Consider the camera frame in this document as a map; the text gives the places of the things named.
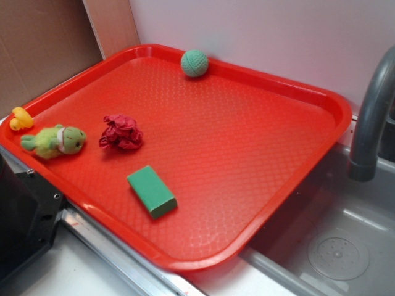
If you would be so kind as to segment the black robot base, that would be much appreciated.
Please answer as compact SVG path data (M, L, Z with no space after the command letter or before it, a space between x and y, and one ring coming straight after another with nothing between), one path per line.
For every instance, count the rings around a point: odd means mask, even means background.
M1 158L1 284L51 249L64 203L39 173L15 173Z

